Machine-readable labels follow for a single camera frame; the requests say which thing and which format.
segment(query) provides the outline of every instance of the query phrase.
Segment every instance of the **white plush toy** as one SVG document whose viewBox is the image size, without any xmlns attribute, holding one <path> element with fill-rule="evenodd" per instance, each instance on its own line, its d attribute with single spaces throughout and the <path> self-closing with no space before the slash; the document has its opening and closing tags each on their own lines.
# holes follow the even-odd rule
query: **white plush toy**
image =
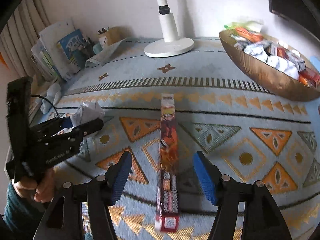
<svg viewBox="0 0 320 240">
<path fill-rule="evenodd" d="M 61 87 L 58 83 L 52 84 L 47 91 L 47 98 L 54 106 L 59 103 L 61 99 Z M 42 99 L 41 112 L 47 114 L 52 106 L 46 100 Z"/>
</svg>

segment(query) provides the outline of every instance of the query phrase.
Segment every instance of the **beige curtain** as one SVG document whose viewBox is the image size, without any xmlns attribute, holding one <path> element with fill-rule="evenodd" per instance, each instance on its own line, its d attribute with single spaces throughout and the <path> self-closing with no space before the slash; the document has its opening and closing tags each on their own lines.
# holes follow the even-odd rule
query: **beige curtain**
<svg viewBox="0 0 320 240">
<path fill-rule="evenodd" d="M 43 79 L 30 56 L 39 32 L 49 25 L 41 0 L 20 3 L 0 34 L 0 53 L 10 71 L 20 77 L 36 75 L 38 82 Z"/>
</svg>

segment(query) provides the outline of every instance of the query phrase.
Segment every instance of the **silver bolt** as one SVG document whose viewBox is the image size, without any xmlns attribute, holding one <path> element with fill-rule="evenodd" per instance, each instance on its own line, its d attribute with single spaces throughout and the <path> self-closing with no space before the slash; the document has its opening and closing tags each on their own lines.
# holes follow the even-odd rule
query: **silver bolt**
<svg viewBox="0 0 320 240">
<path fill-rule="evenodd" d="M 224 175 L 221 176 L 221 179 L 224 180 L 224 181 L 229 181 L 231 178 L 230 178 L 229 175 L 224 174 Z"/>
<path fill-rule="evenodd" d="M 106 176 L 104 176 L 104 175 L 99 175 L 97 177 L 97 181 L 104 181 L 105 179 L 106 179 Z"/>
<path fill-rule="evenodd" d="M 63 187 L 64 187 L 64 188 L 70 188 L 70 187 L 71 187 L 71 182 L 65 182 L 65 183 L 63 184 Z"/>
<path fill-rule="evenodd" d="M 258 187 L 263 187 L 264 186 L 264 183 L 261 180 L 257 180 L 256 184 L 257 184 Z"/>
</svg>

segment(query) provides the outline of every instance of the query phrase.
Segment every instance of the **wooden basket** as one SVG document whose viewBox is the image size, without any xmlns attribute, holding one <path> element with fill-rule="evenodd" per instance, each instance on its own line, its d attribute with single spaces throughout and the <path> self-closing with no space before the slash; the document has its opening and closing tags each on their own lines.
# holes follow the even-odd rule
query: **wooden basket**
<svg viewBox="0 0 320 240">
<path fill-rule="evenodd" d="M 225 30 L 219 33 L 221 43 L 233 63 L 248 77 L 268 89 L 275 95 L 292 101 L 311 101 L 320 97 L 320 91 L 309 88 L 283 72 L 235 48 L 236 40 L 231 35 L 238 35 L 236 30 Z M 277 42 L 276 38 L 263 35 L 266 40 Z M 303 55 L 306 67 L 317 71 Z"/>
</svg>

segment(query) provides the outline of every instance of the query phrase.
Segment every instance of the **white lamp base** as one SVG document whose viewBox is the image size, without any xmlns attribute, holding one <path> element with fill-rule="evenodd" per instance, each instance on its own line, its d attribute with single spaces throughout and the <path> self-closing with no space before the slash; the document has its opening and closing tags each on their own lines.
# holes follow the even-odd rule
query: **white lamp base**
<svg viewBox="0 0 320 240">
<path fill-rule="evenodd" d="M 186 53 L 192 50 L 193 47 L 194 42 L 189 38 L 182 38 L 172 42 L 165 42 L 164 39 L 162 39 L 146 46 L 144 53 L 148 57 L 171 57 Z"/>
</svg>

